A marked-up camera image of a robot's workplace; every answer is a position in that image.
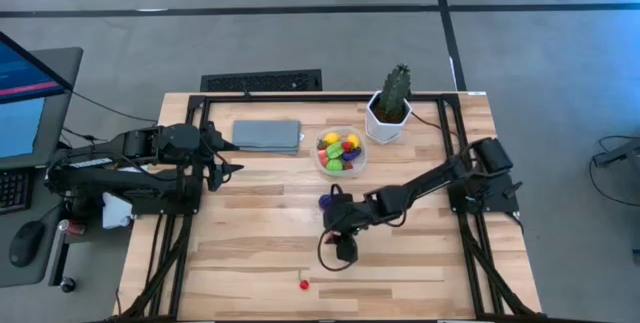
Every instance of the clear plastic bowl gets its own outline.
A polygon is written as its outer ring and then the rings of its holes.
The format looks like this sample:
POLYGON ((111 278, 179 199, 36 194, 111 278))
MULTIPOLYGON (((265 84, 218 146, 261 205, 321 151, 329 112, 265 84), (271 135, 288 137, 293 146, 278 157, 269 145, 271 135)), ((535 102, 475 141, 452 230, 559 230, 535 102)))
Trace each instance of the clear plastic bowl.
POLYGON ((316 136, 316 140, 313 143, 313 148, 311 149, 312 159, 314 162, 316 162, 316 166, 318 167, 318 169, 324 174, 334 176, 334 177, 353 177, 358 173, 360 173, 360 171, 362 171, 364 167, 367 165, 368 149, 367 149, 367 144, 365 143, 365 140, 366 140, 365 138, 366 136, 364 134, 360 133, 357 129, 353 129, 349 126, 331 127, 329 129, 325 129, 320 133, 318 133, 318 135, 316 136), (360 153, 360 155, 356 157, 356 159, 351 161, 351 163, 353 164, 353 169, 342 170, 342 171, 330 171, 322 165, 322 161, 320 161, 320 156, 318 156, 318 147, 316 146, 316 143, 318 142, 318 140, 324 139, 324 136, 330 132, 336 132, 340 134, 340 141, 342 142, 346 140, 346 137, 349 134, 355 134, 360 139, 360 149, 362 149, 362 153, 360 153))

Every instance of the bowl of toy fruit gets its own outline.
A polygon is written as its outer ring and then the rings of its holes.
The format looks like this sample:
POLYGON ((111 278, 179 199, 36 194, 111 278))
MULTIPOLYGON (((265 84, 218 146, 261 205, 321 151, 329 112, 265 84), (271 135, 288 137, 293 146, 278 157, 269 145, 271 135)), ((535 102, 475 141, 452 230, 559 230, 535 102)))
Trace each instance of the bowl of toy fruit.
POLYGON ((316 137, 313 160, 318 169, 335 177, 358 174, 367 165, 363 135, 351 127, 332 127, 316 137))

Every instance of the cactus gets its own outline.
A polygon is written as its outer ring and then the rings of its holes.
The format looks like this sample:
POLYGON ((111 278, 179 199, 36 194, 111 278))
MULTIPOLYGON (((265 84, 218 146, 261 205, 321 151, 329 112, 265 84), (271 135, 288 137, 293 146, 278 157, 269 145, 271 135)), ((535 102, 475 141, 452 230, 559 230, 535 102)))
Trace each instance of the cactus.
POLYGON ((380 100, 374 111, 385 123, 399 123, 404 119, 404 99, 409 95, 411 74, 409 67, 398 64, 384 82, 380 100))

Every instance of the desk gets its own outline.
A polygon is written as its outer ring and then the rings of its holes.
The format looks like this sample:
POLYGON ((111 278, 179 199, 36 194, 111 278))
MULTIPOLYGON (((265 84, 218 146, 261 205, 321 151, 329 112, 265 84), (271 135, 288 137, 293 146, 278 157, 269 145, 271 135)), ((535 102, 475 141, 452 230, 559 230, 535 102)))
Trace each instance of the desk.
MULTIPOLYGON (((36 58, 48 65, 71 85, 75 84, 82 49, 63 48, 46 49, 31 52, 36 58)), ((0 169, 16 167, 44 166, 51 153, 56 149, 60 131, 67 115, 71 93, 45 98, 38 133, 34 142, 34 153, 0 159, 0 169)), ((27 210, 0 216, 0 287, 35 284, 44 277, 51 245, 55 237, 62 207, 47 215, 42 222, 45 233, 40 242, 38 253, 31 264, 24 268, 11 265, 8 259, 9 246, 18 229, 26 222, 38 220, 44 213, 62 202, 61 198, 49 193, 44 186, 44 169, 39 169, 33 179, 31 207, 27 210)))
MULTIPOLYGON (((160 124, 183 123, 188 98, 167 94, 160 124)), ((459 98, 469 140, 495 136, 487 97, 461 93, 459 98)), ((412 105, 418 116, 438 123, 435 104, 412 105)), ((337 125, 364 132, 365 107, 364 102, 211 106, 209 119, 228 140, 233 121, 240 119, 299 119, 305 138, 295 157, 222 153, 245 169, 218 192, 206 192, 193 218, 179 320, 474 317, 458 222, 445 190, 416 201, 402 228, 376 226, 358 235, 360 260, 351 268, 333 273, 320 267, 315 252, 322 232, 318 197, 332 182, 360 197, 382 185, 404 183, 445 159, 442 133, 410 117, 399 140, 386 146, 368 141, 369 162, 359 177, 334 180, 323 175, 311 160, 316 133, 337 125), (298 272, 310 280, 308 291, 298 287, 298 272)), ((520 228, 504 214, 485 217, 496 268, 522 301, 539 311, 520 228)), ((145 284, 156 219, 144 216, 135 222, 120 283, 123 307, 145 284)), ((174 237, 180 223, 176 225, 174 237)), ((333 249, 324 246, 323 257, 327 264, 341 266, 333 249)), ((485 283, 484 273, 480 275, 485 283)), ((161 313, 167 311, 172 277, 170 273, 165 282, 161 313)), ((490 312, 486 283, 481 290, 490 312)))

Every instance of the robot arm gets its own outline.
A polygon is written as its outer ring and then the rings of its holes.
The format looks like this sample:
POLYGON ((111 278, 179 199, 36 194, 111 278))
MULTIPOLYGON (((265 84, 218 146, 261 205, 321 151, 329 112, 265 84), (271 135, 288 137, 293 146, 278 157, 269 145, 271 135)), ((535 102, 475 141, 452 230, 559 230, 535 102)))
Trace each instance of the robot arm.
POLYGON ((68 191, 74 197, 112 193, 131 202, 133 214, 192 214, 199 209, 203 180, 210 191, 216 191, 225 176, 243 168, 223 159, 216 164, 219 151, 231 150, 238 147, 222 139, 212 122, 202 130, 188 124, 144 128, 121 133, 103 144, 58 151, 47 168, 45 183, 60 195, 68 191), (151 174, 140 168, 145 164, 175 167, 151 174), (138 172, 108 169, 111 167, 133 167, 138 172), (208 177, 204 177, 204 167, 208 177))
MULTIPOLYGON (((351 265, 358 259, 353 236, 361 229, 383 223, 394 227, 404 224, 407 210, 415 200, 452 183, 464 183, 468 199, 481 201, 484 195, 490 193, 491 180, 507 174, 512 167, 500 142, 486 138, 472 143, 459 154, 447 158, 440 166, 410 182, 366 193, 363 202, 353 202, 351 194, 344 194, 340 187, 334 186, 331 204, 323 215, 323 236, 331 233, 328 243, 336 244, 338 259, 351 265), (472 156, 475 165, 471 164, 472 156), (400 224, 390 223, 400 217, 400 224)), ((322 265, 332 271, 346 268, 333 269, 324 263, 322 265)))

